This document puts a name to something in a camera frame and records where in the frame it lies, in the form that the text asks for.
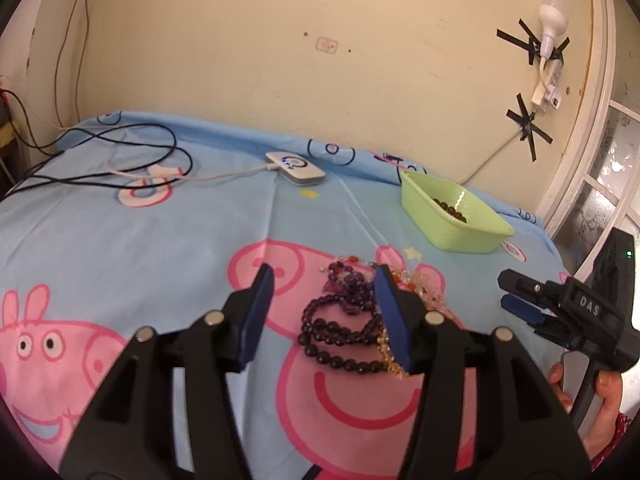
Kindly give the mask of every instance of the purple bead necklace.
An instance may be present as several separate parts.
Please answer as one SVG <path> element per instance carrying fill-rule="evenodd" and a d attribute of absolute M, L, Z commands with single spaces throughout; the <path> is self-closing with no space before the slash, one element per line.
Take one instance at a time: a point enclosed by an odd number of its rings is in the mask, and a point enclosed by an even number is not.
<path fill-rule="evenodd" d="M 315 340 L 336 346 L 375 345 L 382 332 L 382 316 L 376 311 L 373 282 L 367 281 L 364 274 L 338 260 L 329 265 L 328 281 L 322 291 L 329 294 L 311 300 L 302 313 L 302 331 L 298 335 L 298 343 L 305 348 L 305 355 L 335 370 L 343 368 L 348 372 L 357 372 L 361 375 L 386 371 L 386 365 L 380 361 L 345 360 L 339 355 L 331 355 L 327 351 L 319 350 L 318 346 L 312 343 L 312 340 Z M 335 303 L 338 303 L 349 316 L 369 312 L 371 319 L 362 330 L 356 331 L 340 326 L 335 321 L 327 322 L 322 317 L 314 319 L 319 308 Z"/>

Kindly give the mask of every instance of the smile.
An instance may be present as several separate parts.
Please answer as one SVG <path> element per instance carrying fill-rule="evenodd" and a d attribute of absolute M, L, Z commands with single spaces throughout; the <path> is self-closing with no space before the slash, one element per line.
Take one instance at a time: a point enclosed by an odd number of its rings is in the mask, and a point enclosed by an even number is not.
<path fill-rule="evenodd" d="M 336 406 L 326 390 L 326 378 L 323 372 L 316 372 L 314 375 L 314 387 L 318 401 L 329 415 L 341 423 L 359 430 L 386 430 L 386 428 L 397 426 L 415 413 L 420 402 L 420 390 L 415 390 L 409 404 L 401 412 L 385 418 L 360 418 L 359 416 L 350 415 Z"/>
<path fill-rule="evenodd" d="M 37 420 L 13 406 L 15 418 L 28 435 L 43 444 L 54 444 L 62 435 L 62 416 L 54 420 Z"/>

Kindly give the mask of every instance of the peppa pig print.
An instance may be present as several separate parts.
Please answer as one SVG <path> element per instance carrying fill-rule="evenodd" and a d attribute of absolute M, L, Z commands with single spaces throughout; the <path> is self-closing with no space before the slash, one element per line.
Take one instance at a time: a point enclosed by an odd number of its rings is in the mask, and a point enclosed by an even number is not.
<path fill-rule="evenodd" d="M 36 451 L 57 469 L 78 419 L 124 348 L 124 339 L 96 324 L 45 320 L 45 284 L 2 299 L 0 395 Z"/>
<path fill-rule="evenodd" d="M 335 257 L 312 248 L 263 240 L 238 251 L 229 263 L 234 288 L 248 286 L 260 264 L 274 269 L 275 292 L 267 326 L 291 339 L 276 388 L 278 418 L 290 442 L 319 467 L 317 480 L 382 480 L 396 478 L 414 423 L 422 377 L 399 379 L 391 374 L 360 376 L 322 367 L 305 356 L 296 341 L 300 316 L 307 303 L 322 294 L 326 274 L 319 271 Z M 402 256 L 391 246 L 376 252 L 378 263 L 404 269 Z M 433 305 L 460 325 L 443 305 L 445 282 L 434 267 L 415 269 L 433 295 Z M 359 330 L 366 320 L 328 307 L 323 317 Z M 356 361 L 380 359 L 375 346 L 334 349 Z M 465 378 L 465 406 L 458 468 L 471 465 L 476 410 L 475 377 Z"/>

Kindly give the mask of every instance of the light bulb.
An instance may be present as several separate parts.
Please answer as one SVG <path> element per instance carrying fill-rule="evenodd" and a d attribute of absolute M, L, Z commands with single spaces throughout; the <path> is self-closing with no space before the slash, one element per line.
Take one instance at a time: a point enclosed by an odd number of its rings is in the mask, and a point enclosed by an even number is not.
<path fill-rule="evenodd" d="M 540 56 L 549 59 L 554 50 L 556 39 L 558 36 L 562 36 L 569 26 L 566 6 L 561 0 L 543 0 L 538 17 L 542 23 Z"/>

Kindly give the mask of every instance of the black cable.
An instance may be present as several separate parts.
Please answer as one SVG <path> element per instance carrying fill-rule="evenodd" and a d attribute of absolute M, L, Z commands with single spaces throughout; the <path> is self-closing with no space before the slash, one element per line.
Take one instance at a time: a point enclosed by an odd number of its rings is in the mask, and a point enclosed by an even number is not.
<path fill-rule="evenodd" d="M 76 116 L 80 122 L 80 107 L 78 105 L 78 87 L 80 86 L 80 75 L 82 73 L 82 64 L 84 63 L 84 53 L 86 44 L 89 40 L 89 2 L 84 0 L 84 15 L 86 17 L 86 30 L 84 31 L 84 41 L 82 42 L 82 52 L 80 53 L 80 61 L 78 61 L 78 74 L 76 75 L 76 91 L 74 94 L 74 104 L 76 105 Z"/>
<path fill-rule="evenodd" d="M 139 127 L 139 126 L 149 126 L 149 127 L 158 127 L 158 128 L 162 128 L 163 130 L 168 131 L 171 136 L 172 136 L 172 143 L 171 144 L 155 144 L 152 142 L 134 142 L 132 140 L 117 140 L 117 139 L 110 139 L 108 137 L 103 137 L 105 134 L 117 131 L 117 130 L 121 130 L 123 128 L 135 128 L 135 127 Z M 126 145 L 126 146 L 145 146 L 148 148 L 167 148 L 167 152 L 165 154 L 163 154 L 162 156 L 160 156 L 159 158 L 156 158 L 156 160 L 153 160 L 151 162 L 147 162 L 145 164 L 141 164 L 139 166 L 135 166 L 133 168 L 127 168 L 125 170 L 121 170 L 125 173 L 130 173 L 132 171 L 139 171 L 139 170 L 144 170 L 146 168 L 148 168 L 149 166 L 152 166 L 154 164 L 159 164 L 162 161 L 166 160 L 170 155 L 172 155 L 173 153 L 175 153 L 176 151 L 178 152 L 182 152 L 184 153 L 184 155 L 187 157 L 188 161 L 189 161 L 189 165 L 187 167 L 187 169 L 184 171 L 184 173 L 182 175 L 188 175 L 189 173 L 191 173 L 191 171 L 193 170 L 193 157 L 191 156 L 191 154 L 185 150 L 184 148 L 181 148 L 180 146 L 177 145 L 177 137 L 174 133 L 174 131 L 169 128 L 168 126 L 165 126 L 164 124 L 159 124 L 159 123 L 134 123 L 134 124 L 122 124 L 121 126 L 114 126 L 113 128 L 108 128 L 107 130 L 100 132 L 98 134 L 94 134 L 91 133 L 88 130 L 85 130 L 84 128 L 80 128 L 80 127 L 75 127 L 75 128 L 70 128 L 69 130 L 67 130 L 64 134 L 68 134 L 71 131 L 80 131 L 84 134 L 87 134 L 89 137 L 81 142 L 79 142 L 78 144 L 76 144 L 77 146 L 80 146 L 81 144 L 84 144 L 85 142 L 88 142 L 89 140 L 92 139 L 102 139 L 105 140 L 107 142 L 112 142 L 113 144 L 122 144 L 122 145 Z M 87 178 L 98 178 L 98 177 L 105 177 L 105 176 L 117 176 L 114 175 L 113 173 L 110 173 L 108 171 L 105 172 L 100 172 L 100 173 L 89 173 L 89 174 L 84 174 L 84 175 L 77 175 L 77 176 L 70 176 L 70 177 L 65 177 L 65 178 L 59 178 L 59 177 L 53 177 L 53 176 L 49 176 L 49 175 L 42 175 L 42 174 L 30 174 L 30 176 L 25 177 L 19 184 L 17 184 L 12 190 L 9 191 L 9 193 L 7 193 L 4 196 L 4 199 L 7 199 L 8 197 L 10 197 L 11 195 L 14 195 L 16 193 L 19 192 L 23 192 L 26 191 L 28 189 L 35 189 L 38 187 L 43 187 L 43 186 L 49 186 L 51 184 L 67 184 L 70 186 L 94 186 L 94 187 L 108 187 L 111 189 L 155 189 L 158 187 L 162 187 L 162 186 L 166 186 L 167 184 L 173 184 L 174 182 L 180 182 L 180 178 L 171 178 L 171 179 L 167 179 L 162 183 L 159 184 L 148 184 L 145 186 L 126 186 L 123 184 L 111 184 L 109 182 L 96 182 L 96 181 L 90 181 L 87 182 L 84 179 Z M 39 182 L 37 184 L 31 184 L 30 186 L 21 186 L 28 178 L 42 178 L 45 179 L 46 182 Z"/>
<path fill-rule="evenodd" d="M 18 131 L 18 129 L 14 126 L 14 122 L 13 122 L 13 118 L 12 118 L 12 114 L 11 114 L 11 108 L 9 108 L 8 103 L 4 99 L 2 99 L 2 106 L 4 107 L 4 111 L 6 113 L 7 119 L 9 119 L 11 127 L 14 130 L 15 136 L 18 139 L 20 139 L 20 141 L 25 146 L 28 146 L 29 148 L 33 148 L 34 150 L 38 150 L 43 155 L 53 156 L 54 155 L 53 153 L 45 152 L 44 148 L 49 148 L 49 147 L 53 146 L 56 143 L 56 141 L 54 140 L 53 142 L 50 142 L 49 144 L 38 144 L 37 141 L 36 141 L 35 136 L 33 135 L 33 130 L 31 129 L 31 123 L 30 123 L 29 117 L 27 115 L 27 110 L 24 108 L 24 105 L 22 104 L 22 100 L 18 97 L 18 95 L 15 92 L 13 92 L 11 90 L 7 90 L 6 88 L 0 88 L 0 95 L 5 94 L 5 93 L 7 93 L 9 95 L 12 95 L 18 101 L 18 104 L 20 105 L 20 108 L 22 109 L 22 113 L 24 114 L 24 121 L 27 124 L 27 129 L 29 131 L 29 135 L 31 137 L 31 140 L 33 141 L 33 144 L 30 144 L 29 141 L 25 140 L 24 137 Z"/>
<path fill-rule="evenodd" d="M 33 140 L 33 144 L 31 144 L 28 140 L 24 139 L 24 137 L 21 136 L 20 132 L 15 128 L 15 126 L 12 123 L 12 128 L 14 129 L 15 135 L 25 145 L 29 146 L 30 148 L 39 150 L 39 152 L 41 152 L 41 153 L 43 153 L 44 155 L 47 156 L 46 160 L 36 164 L 35 166 L 33 166 L 32 168 L 27 170 L 24 178 L 18 184 L 16 184 L 14 187 L 12 187 L 9 190 L 9 192 L 4 196 L 4 200 L 7 199 L 8 197 L 10 197 L 11 195 L 16 194 L 16 193 L 19 193 L 19 192 L 22 192 L 22 191 L 25 191 L 25 190 L 28 190 L 28 189 L 34 189 L 34 188 L 37 188 L 37 187 L 49 186 L 51 184 L 68 184 L 70 186 L 109 187 L 109 188 L 113 188 L 113 189 L 154 189 L 154 188 L 166 186 L 167 184 L 173 184 L 174 182 L 179 182 L 181 180 L 180 178 L 171 178 L 169 180 L 165 180 L 161 184 L 148 184 L 146 186 L 126 186 L 126 185 L 122 185 L 122 184 L 110 184 L 108 182 L 86 181 L 86 179 L 88 179 L 88 178 L 117 176 L 117 175 L 114 175 L 113 173 L 110 173 L 108 171 L 100 172 L 100 173 L 89 173 L 89 174 L 84 174 L 84 175 L 70 176 L 70 177 L 65 177 L 65 178 L 57 178 L 57 177 L 52 177 L 52 176 L 49 176 L 49 175 L 36 174 L 36 172 L 39 171 L 41 168 L 43 168 L 50 160 L 53 160 L 57 156 L 60 156 L 62 153 L 64 153 L 64 152 L 47 153 L 47 152 L 45 152 L 43 150 L 43 148 L 48 148 L 48 147 L 51 147 L 51 146 L 55 145 L 63 137 L 67 136 L 69 133 L 74 132 L 74 131 L 82 132 L 82 133 L 84 133 L 84 134 L 86 134 L 88 136 L 86 139 L 78 142 L 75 145 L 75 147 L 76 146 L 81 146 L 82 144 L 84 144 L 85 142 L 88 142 L 89 140 L 102 139 L 102 140 L 104 140 L 106 142 L 111 142 L 113 144 L 120 144 L 120 145 L 123 145 L 123 146 L 144 146 L 144 147 L 147 147 L 147 148 L 166 148 L 167 149 L 167 151 L 162 156 L 156 158 L 155 160 L 153 160 L 151 162 L 147 162 L 145 164 L 140 164 L 139 166 L 135 166 L 133 168 L 127 168 L 127 169 L 121 170 L 121 171 L 123 171 L 125 173 L 130 173 L 130 172 L 133 172 L 133 171 L 145 170 L 146 168 L 149 168 L 152 165 L 160 164 L 161 162 L 166 160 L 169 156 L 173 155 L 176 151 L 184 153 L 184 155 L 187 157 L 187 159 L 189 161 L 189 165 L 188 165 L 187 169 L 184 171 L 183 175 L 187 175 L 187 174 L 191 173 L 191 171 L 193 169 L 193 157 L 191 156 L 191 154 L 189 152 L 187 152 L 187 150 L 185 150 L 185 149 L 183 149 L 183 148 L 181 148 L 181 147 L 179 147 L 177 145 L 178 139 L 177 139 L 174 131 L 171 128 L 169 128 L 168 126 L 165 126 L 164 124 L 159 124 L 159 123 L 121 124 L 119 126 L 113 126 L 111 128 L 107 128 L 107 129 L 105 129 L 105 130 L 103 130 L 103 131 L 101 131 L 101 132 L 99 132 L 97 134 L 95 134 L 93 132 L 90 132 L 89 130 L 87 130 L 85 128 L 81 128 L 80 126 L 75 126 L 75 127 L 66 129 L 62 133 L 62 135 L 60 135 L 56 140 L 54 140 L 54 141 L 52 141 L 52 142 L 50 142 L 48 144 L 38 144 L 36 142 L 36 140 L 35 140 L 35 136 L 33 135 L 33 131 L 31 129 L 31 123 L 29 122 L 29 117 L 27 115 L 27 111 L 24 108 L 24 104 L 22 103 L 21 99 L 13 91 L 0 88 L 0 94 L 3 94 L 4 92 L 6 92 L 7 94 L 12 95 L 12 97 L 14 97 L 18 101 L 18 104 L 20 105 L 20 108 L 22 109 L 22 112 L 24 113 L 24 117 L 25 117 L 25 120 L 26 120 L 27 128 L 29 130 L 31 139 Z M 5 109 L 7 109 L 8 115 L 10 117 L 10 110 L 8 110 L 7 103 L 4 100 L 2 100 L 2 103 L 5 106 Z M 117 130 L 122 130 L 124 128 L 142 127 L 142 126 L 157 127 L 157 128 L 161 128 L 163 130 L 168 131 L 169 134 L 172 137 L 172 143 L 171 144 L 156 144 L 156 143 L 152 143 L 152 142 L 134 142 L 132 140 L 117 140 L 117 139 L 110 139 L 109 137 L 105 137 L 106 134 L 109 134 L 111 132 L 115 132 Z M 32 184 L 30 186 L 22 186 L 22 184 L 26 180 L 29 180 L 30 178 L 41 178 L 41 179 L 46 180 L 46 182 L 39 182 L 37 184 Z"/>
<path fill-rule="evenodd" d="M 60 69 L 60 59 L 62 58 L 62 52 L 65 49 L 66 40 L 69 36 L 69 29 L 71 28 L 71 20 L 73 19 L 74 12 L 76 11 L 77 4 L 78 0 L 74 0 L 73 7 L 71 8 L 71 13 L 69 14 L 69 20 L 68 22 L 66 22 L 65 37 L 62 40 L 62 46 L 60 46 L 60 51 L 58 52 L 58 60 L 56 61 L 56 69 L 53 76 L 53 102 L 56 107 L 56 117 L 58 118 L 58 124 L 61 127 L 64 127 L 64 124 L 62 124 L 62 119 L 60 118 L 60 110 L 58 108 L 58 70 Z"/>
<path fill-rule="evenodd" d="M 74 4 L 72 6 L 71 9 L 71 14 L 69 15 L 69 19 L 68 22 L 66 24 L 66 30 L 65 30 L 65 36 L 63 38 L 62 41 L 62 46 L 60 47 L 60 52 L 58 53 L 58 59 L 56 61 L 56 69 L 54 72 L 54 104 L 55 104 L 55 108 L 56 108 L 56 117 L 58 118 L 58 123 L 60 124 L 60 126 L 64 127 L 62 124 L 62 118 L 60 118 L 60 110 L 58 107 L 58 72 L 60 69 L 60 60 L 62 58 L 62 53 L 64 51 L 66 42 L 68 40 L 68 35 L 69 35 L 69 30 L 70 30 L 70 26 L 71 26 L 71 21 L 73 19 L 73 15 L 75 13 L 76 10 L 76 6 L 78 4 L 78 0 L 74 0 Z M 78 116 L 78 121 L 80 121 L 80 108 L 79 108 L 79 104 L 78 104 L 78 92 L 79 92 L 79 83 L 80 83 L 80 77 L 81 77 L 81 73 L 82 73 L 82 65 L 84 62 L 84 55 L 86 52 L 86 46 L 87 46 L 87 42 L 88 42 L 88 37 L 89 37 L 89 28 L 90 28 L 90 20 L 89 20 L 89 3 L 88 0 L 84 0 L 84 13 L 85 13 L 85 18 L 86 18 L 86 30 L 84 33 L 84 42 L 82 44 L 82 51 L 81 51 L 81 55 L 80 55 L 80 59 L 78 62 L 78 73 L 76 75 L 76 86 L 75 86 L 75 91 L 74 91 L 74 105 L 76 108 L 76 115 Z M 120 144 L 123 146 L 144 146 L 147 148 L 165 148 L 167 151 L 160 157 L 156 158 L 156 160 L 153 160 L 151 162 L 148 162 L 146 164 L 141 164 L 139 166 L 136 166 L 134 168 L 127 168 L 124 170 L 120 170 L 124 173 L 130 173 L 133 171 L 140 171 L 140 170 L 145 170 L 148 169 L 149 167 L 151 167 L 152 165 L 155 164 L 160 164 L 162 161 L 166 160 L 169 156 L 173 155 L 175 152 L 182 152 L 184 153 L 184 155 L 187 157 L 189 164 L 187 169 L 184 171 L 184 173 L 182 174 L 182 176 L 185 176 L 189 173 L 191 173 L 192 169 L 193 169 L 193 157 L 191 156 L 191 154 L 189 152 L 187 152 L 185 149 L 179 147 L 177 145 L 178 140 L 177 137 L 174 133 L 174 131 L 169 128 L 168 126 L 165 126 L 164 124 L 159 124 L 159 123 L 134 123 L 134 124 L 123 124 L 121 126 L 114 126 L 113 128 L 108 128 L 106 130 L 103 130 L 97 134 L 91 133 L 90 131 L 86 130 L 85 128 L 81 128 L 79 126 L 76 127 L 72 127 L 72 128 L 68 128 L 66 129 L 56 140 L 48 143 L 48 144 L 38 144 L 38 142 L 35 139 L 35 136 L 33 134 L 33 130 L 31 128 L 31 123 L 29 120 L 29 117 L 27 115 L 27 110 L 24 107 L 24 104 L 22 103 L 21 99 L 18 97 L 18 95 L 8 89 L 3 89 L 0 88 L 0 96 L 4 97 L 4 94 L 9 94 L 12 97 L 14 97 L 17 101 L 18 104 L 20 105 L 20 108 L 22 109 L 22 113 L 24 114 L 24 119 L 26 122 L 26 126 L 29 132 L 29 136 L 31 137 L 31 140 L 33 141 L 33 143 L 29 142 L 27 139 L 25 139 L 20 132 L 16 129 L 16 127 L 14 126 L 13 122 L 12 122 L 12 117 L 11 117 L 11 110 L 8 106 L 8 102 L 5 99 L 2 99 L 2 104 L 4 106 L 4 109 L 7 113 L 7 117 L 9 118 L 10 122 L 11 122 L 11 126 L 12 129 L 14 130 L 14 134 L 15 136 L 20 139 L 20 141 L 25 145 L 28 146 L 29 148 L 38 150 L 40 153 L 42 153 L 43 155 L 45 155 L 47 157 L 46 160 L 43 160 L 42 162 L 35 164 L 32 168 L 29 168 L 26 172 L 25 175 L 23 177 L 23 179 L 16 184 L 15 186 L 13 186 L 9 192 L 4 196 L 4 198 L 2 200 L 7 199 L 8 197 L 10 197 L 11 195 L 14 195 L 16 193 L 19 192 L 23 192 L 26 191 L 28 189 L 35 189 L 38 187 L 43 187 L 43 186 L 50 186 L 52 184 L 67 184 L 69 186 L 95 186 L 95 187 L 107 187 L 107 188 L 111 188 L 111 189 L 132 189 L 132 190 L 136 190 L 136 189 L 155 189 L 158 187 L 162 187 L 162 186 L 167 186 L 168 184 L 173 184 L 175 182 L 180 182 L 181 179 L 180 178 L 164 178 L 163 182 L 160 184 L 148 184 L 148 185 L 144 185 L 144 186 L 126 186 L 126 185 L 121 185 L 121 184 L 112 184 L 110 182 L 97 182 L 97 181 L 91 181 L 91 180 L 87 180 L 90 178 L 100 178 L 100 177 L 114 177 L 117 176 L 116 174 L 113 174 L 111 172 L 100 172 L 100 173 L 89 173 L 89 174 L 84 174 L 84 175 L 77 175 L 77 176 L 70 176 L 70 177 L 65 177 L 65 178 L 58 178 L 58 177 L 53 177 L 53 176 L 49 176 L 49 175 L 44 175 L 44 174 L 37 174 L 38 171 L 40 171 L 42 168 L 44 168 L 48 162 L 50 162 L 51 160 L 53 160 L 54 158 L 56 158 L 57 156 L 60 156 L 62 153 L 64 152 L 57 152 L 57 153 L 48 153 L 44 150 L 44 148 L 50 148 L 51 146 L 55 146 L 61 139 L 63 139 L 63 137 L 65 137 L 66 135 L 68 135 L 69 133 L 73 132 L 73 131 L 78 131 L 78 132 L 82 132 L 84 134 L 87 135 L 87 138 L 82 140 L 81 142 L 78 142 L 77 144 L 74 145 L 74 147 L 80 146 L 82 144 L 84 144 L 85 142 L 88 142 L 89 140 L 93 140 L 93 139 L 102 139 L 106 142 L 112 142 L 113 144 Z M 116 140 L 116 139 L 110 139 L 108 137 L 105 137 L 106 134 L 117 131 L 117 130 L 121 130 L 123 128 L 135 128 L 137 126 L 147 126 L 147 127 L 158 127 L 158 128 L 162 128 L 166 131 L 169 132 L 169 134 L 172 137 L 172 143 L 171 144 L 155 144 L 152 142 L 133 142 L 130 140 Z M 31 184 L 29 186 L 23 186 L 22 184 L 24 184 L 27 180 L 29 179 L 33 179 L 33 178 L 39 178 L 39 179 L 43 179 L 44 182 L 37 182 L 36 184 Z"/>

